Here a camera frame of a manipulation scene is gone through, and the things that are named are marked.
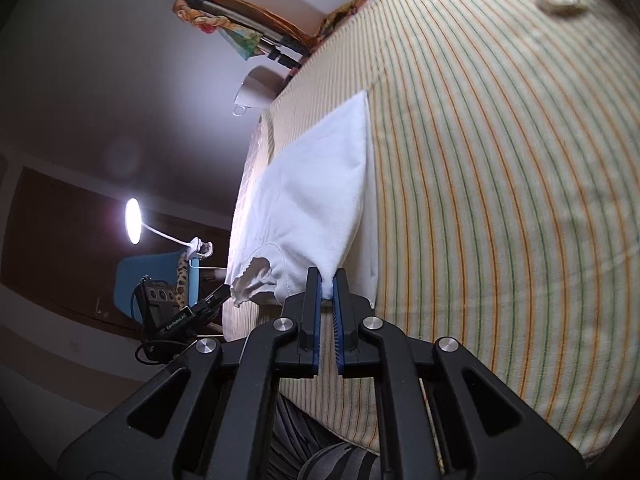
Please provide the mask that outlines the blue chair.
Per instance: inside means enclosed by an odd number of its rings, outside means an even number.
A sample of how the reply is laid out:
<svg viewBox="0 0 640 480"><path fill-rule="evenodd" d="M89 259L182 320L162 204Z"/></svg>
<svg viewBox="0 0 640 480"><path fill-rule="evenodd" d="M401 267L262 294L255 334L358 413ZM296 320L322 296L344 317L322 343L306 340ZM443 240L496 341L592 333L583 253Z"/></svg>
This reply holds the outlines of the blue chair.
<svg viewBox="0 0 640 480"><path fill-rule="evenodd" d="M200 272L196 265L187 263L183 252L132 256L117 263L113 302L117 310L139 325L143 324L140 304L142 290L151 282L178 286L179 274L186 274L186 304L193 306L200 296Z"/></svg>

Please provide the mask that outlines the colourful floral scarf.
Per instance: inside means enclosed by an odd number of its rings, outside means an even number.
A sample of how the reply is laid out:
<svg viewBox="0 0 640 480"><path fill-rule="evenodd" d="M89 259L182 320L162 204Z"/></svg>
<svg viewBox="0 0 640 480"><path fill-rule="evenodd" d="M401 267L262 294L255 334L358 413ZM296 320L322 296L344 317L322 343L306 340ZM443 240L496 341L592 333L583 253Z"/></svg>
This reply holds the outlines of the colourful floral scarf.
<svg viewBox="0 0 640 480"><path fill-rule="evenodd" d="M223 15L192 9L184 0L176 0L172 10L181 21L189 23L201 32L219 32L243 60L265 55L265 50L260 46L262 34L254 29L236 24Z"/></svg>

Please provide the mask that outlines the pink checked bedspread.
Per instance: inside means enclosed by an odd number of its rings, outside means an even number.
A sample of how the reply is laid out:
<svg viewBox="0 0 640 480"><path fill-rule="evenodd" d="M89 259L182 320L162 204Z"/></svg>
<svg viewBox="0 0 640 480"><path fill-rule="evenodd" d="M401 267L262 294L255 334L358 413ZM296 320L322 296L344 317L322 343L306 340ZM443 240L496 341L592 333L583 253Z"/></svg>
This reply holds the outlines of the pink checked bedspread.
<svg viewBox="0 0 640 480"><path fill-rule="evenodd" d="M247 231L250 204L270 159L269 129L265 119L261 119L250 137L238 198L235 203L229 240L227 274L224 280L227 285L232 283L232 274L238 270L240 265L240 252ZM247 301L239 307L235 307L232 299L226 300L222 306L224 339L230 342L247 337L253 328L272 320L277 312L276 307L266 304Z"/></svg>

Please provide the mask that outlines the yellow striped cloth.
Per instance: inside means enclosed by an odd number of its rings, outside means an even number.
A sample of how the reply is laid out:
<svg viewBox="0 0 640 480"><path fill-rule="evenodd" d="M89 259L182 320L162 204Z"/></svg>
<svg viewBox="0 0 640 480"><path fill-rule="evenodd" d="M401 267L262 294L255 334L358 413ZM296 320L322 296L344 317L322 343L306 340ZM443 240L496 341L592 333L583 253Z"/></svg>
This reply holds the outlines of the yellow striped cloth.
<svg viewBox="0 0 640 480"><path fill-rule="evenodd" d="M281 151L358 92L381 318L453 336L582 454L639 394L639 33L610 0L371 0L264 124Z"/></svg>

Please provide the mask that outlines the white mug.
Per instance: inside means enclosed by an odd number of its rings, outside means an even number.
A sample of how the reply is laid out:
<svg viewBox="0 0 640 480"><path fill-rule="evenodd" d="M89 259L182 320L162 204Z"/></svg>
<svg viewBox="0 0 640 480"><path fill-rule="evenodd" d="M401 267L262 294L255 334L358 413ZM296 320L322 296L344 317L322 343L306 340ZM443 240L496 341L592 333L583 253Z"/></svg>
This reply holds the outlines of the white mug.
<svg viewBox="0 0 640 480"><path fill-rule="evenodd" d="M250 70L234 98L235 117L243 116L248 110L264 110L285 86L285 78L265 66Z"/></svg>

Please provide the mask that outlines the white t-shirt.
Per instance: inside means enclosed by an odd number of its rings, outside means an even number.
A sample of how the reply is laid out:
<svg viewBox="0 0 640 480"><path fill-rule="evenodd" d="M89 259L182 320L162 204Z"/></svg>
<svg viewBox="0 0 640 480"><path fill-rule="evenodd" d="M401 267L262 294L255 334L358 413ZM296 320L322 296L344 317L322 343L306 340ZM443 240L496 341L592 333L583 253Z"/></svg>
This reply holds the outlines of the white t-shirt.
<svg viewBox="0 0 640 480"><path fill-rule="evenodd" d="M234 305L283 304L304 290L309 268L320 272L322 298L344 269L352 292L375 302L376 206L369 101L359 92L271 157L229 285Z"/></svg>

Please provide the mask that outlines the white clip desk lamp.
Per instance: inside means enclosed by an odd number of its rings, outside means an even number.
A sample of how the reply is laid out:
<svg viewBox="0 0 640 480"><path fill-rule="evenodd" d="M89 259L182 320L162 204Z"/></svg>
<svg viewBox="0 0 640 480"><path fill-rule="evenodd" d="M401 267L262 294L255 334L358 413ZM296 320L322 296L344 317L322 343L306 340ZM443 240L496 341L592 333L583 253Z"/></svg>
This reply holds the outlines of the white clip desk lamp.
<svg viewBox="0 0 640 480"><path fill-rule="evenodd" d="M125 229L129 241L133 245L140 243L142 232L148 231L156 236L169 240L171 243L180 245L186 248L186 258L192 259L206 259L214 254L215 247L212 242L206 242L199 237L193 237L192 240L180 240L180 238L171 236L165 232L149 226L143 221L142 209L139 202L135 198L127 200L125 205Z"/></svg>

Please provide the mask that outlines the folded silver tripod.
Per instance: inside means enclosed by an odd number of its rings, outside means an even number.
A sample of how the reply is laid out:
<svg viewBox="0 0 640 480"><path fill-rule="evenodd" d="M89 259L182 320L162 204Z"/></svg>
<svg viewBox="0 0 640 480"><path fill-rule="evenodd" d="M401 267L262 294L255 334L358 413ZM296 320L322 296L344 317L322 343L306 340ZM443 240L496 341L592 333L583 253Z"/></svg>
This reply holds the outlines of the folded silver tripod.
<svg viewBox="0 0 640 480"><path fill-rule="evenodd" d="M181 21L201 32L220 32L244 60L265 56L294 70L302 63L291 58L282 48L304 58L311 55L317 44L314 36L245 0L176 0L172 10Z"/></svg>

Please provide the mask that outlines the orange patterned fabric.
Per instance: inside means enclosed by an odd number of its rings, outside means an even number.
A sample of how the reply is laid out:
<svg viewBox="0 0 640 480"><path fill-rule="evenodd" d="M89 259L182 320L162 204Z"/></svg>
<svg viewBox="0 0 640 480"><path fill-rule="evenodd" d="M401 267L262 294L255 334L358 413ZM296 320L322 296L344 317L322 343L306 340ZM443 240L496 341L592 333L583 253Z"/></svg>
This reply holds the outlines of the orange patterned fabric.
<svg viewBox="0 0 640 480"><path fill-rule="evenodd" d="M236 24L244 25L262 34L262 40L287 47L306 55L317 47L316 35L308 35L278 14L245 0L184 0L192 9L208 14L223 15Z"/></svg>

